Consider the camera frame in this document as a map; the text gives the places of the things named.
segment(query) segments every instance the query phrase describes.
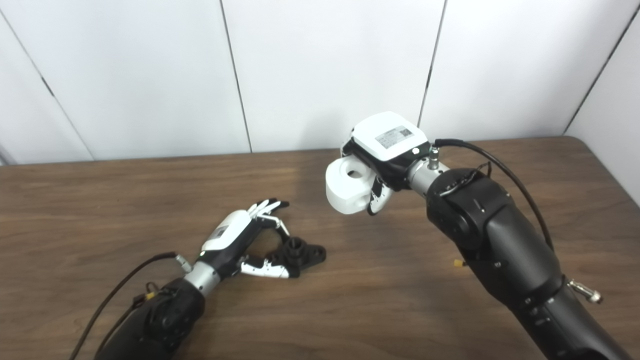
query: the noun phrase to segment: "wooden table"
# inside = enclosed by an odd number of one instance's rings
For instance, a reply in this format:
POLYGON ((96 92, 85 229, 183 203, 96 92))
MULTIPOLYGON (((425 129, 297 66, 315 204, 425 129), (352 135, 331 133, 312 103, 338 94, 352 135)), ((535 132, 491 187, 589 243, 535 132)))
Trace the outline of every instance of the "wooden table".
MULTIPOLYGON (((640 357, 640 211, 573 138, 481 142, 527 185, 563 270, 600 290, 595 318, 640 357)), ((0 168, 0 357, 66 359, 97 305, 159 252, 193 260, 225 216, 268 197, 292 232, 324 245, 325 263, 299 279, 223 282, 178 359, 543 359, 412 192, 376 217, 338 214, 324 196, 333 151, 279 152, 0 168)), ((443 151, 450 167, 482 159, 443 151)), ((495 178, 524 199, 502 174, 495 178)), ((278 238, 265 232, 251 249, 278 238)), ((180 275, 173 261, 139 273, 107 307, 79 359, 144 283, 180 275)))

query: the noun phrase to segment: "robotic hand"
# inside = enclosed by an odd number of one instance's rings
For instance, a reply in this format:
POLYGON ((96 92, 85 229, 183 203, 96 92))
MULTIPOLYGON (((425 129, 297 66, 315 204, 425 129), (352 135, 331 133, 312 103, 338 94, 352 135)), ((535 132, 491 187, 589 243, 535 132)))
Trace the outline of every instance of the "robotic hand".
POLYGON ((110 339, 107 336, 105 341, 109 341, 106 346, 100 346, 95 358, 171 359, 202 316, 205 297, 222 280, 239 272, 293 278, 300 276, 300 270, 323 262, 326 258, 323 247, 307 245, 300 238, 290 237, 284 223, 271 215, 288 205, 285 201, 268 199, 248 210, 229 214, 202 245, 193 268, 181 256, 176 257, 182 261, 183 268, 190 271, 162 289, 140 297, 135 311, 131 315, 125 314, 126 320, 122 319, 124 322, 110 339), (245 255, 263 229, 275 229, 282 239, 282 246, 264 259, 245 255))
POLYGON ((326 189, 336 210, 366 208, 370 215, 393 192, 417 192, 426 199, 429 221, 455 243, 487 292, 511 310, 548 359, 631 359, 572 290, 589 302, 600 303, 600 294, 564 276, 533 199, 486 151, 460 140, 429 143, 399 115, 380 113, 354 127, 342 146, 342 159, 327 168, 326 189), (480 152, 514 180, 534 209, 546 244, 510 194, 490 178, 490 163, 485 175, 482 166, 449 169, 439 162, 439 147, 451 145, 480 152), (349 177, 352 168, 359 170, 358 179, 349 177), (370 193, 358 185, 368 186, 370 193))

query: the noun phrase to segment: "metal connector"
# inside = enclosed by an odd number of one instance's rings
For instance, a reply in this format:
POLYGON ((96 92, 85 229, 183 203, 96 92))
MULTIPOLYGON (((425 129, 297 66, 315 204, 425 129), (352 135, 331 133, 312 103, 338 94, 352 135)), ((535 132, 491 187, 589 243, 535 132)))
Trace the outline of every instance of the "metal connector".
POLYGON ((591 290, 583 284, 571 279, 568 283, 566 283, 573 291, 578 294, 584 296, 588 302, 592 304, 601 304, 604 300, 603 296, 595 290, 591 290))
POLYGON ((189 264, 189 261, 187 261, 187 259, 185 259, 184 256, 178 254, 175 257, 175 260, 178 263, 180 263, 180 267, 182 267, 184 272, 186 272, 187 274, 190 273, 193 270, 193 266, 191 266, 191 264, 189 264))
POLYGON ((440 166, 439 156, 440 149, 432 146, 429 149, 429 165, 427 166, 429 170, 436 170, 440 166))

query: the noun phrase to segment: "label sticker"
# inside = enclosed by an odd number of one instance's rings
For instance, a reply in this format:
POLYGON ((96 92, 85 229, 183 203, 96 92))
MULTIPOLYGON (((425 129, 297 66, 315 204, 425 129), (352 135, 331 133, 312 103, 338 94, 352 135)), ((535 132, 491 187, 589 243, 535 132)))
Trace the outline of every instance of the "label sticker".
POLYGON ((217 228, 213 234, 211 234, 211 237, 209 238, 209 240, 213 240, 213 239, 217 239, 217 238, 221 238, 222 234, 225 233, 225 230, 227 230, 227 228, 229 227, 229 225, 225 225, 225 226, 221 226, 219 228, 217 228))
POLYGON ((379 135, 378 137, 376 137, 376 140, 380 143, 380 145, 384 146, 385 149, 388 149, 391 146, 412 136, 413 133, 409 129, 404 126, 398 126, 382 135, 379 135))

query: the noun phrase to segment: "white wall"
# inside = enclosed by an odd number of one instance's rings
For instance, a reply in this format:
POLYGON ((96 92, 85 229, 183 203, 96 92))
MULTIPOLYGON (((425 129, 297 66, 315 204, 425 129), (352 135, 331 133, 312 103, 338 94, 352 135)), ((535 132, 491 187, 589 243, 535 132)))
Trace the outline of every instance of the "white wall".
POLYGON ((0 154, 10 163, 92 160, 2 16, 0 154))
POLYGON ((248 152, 217 1, 0 0, 97 160, 248 152))
POLYGON ((449 1, 420 128, 467 140, 560 135, 637 4, 449 1))
POLYGON ((640 19, 636 17, 567 135, 591 151, 640 204, 640 19))
POLYGON ((561 135, 639 3, 0 0, 0 154, 331 148, 387 110, 429 138, 561 135))
POLYGON ((223 3, 254 151, 338 147, 388 110, 417 123, 444 0, 223 3))

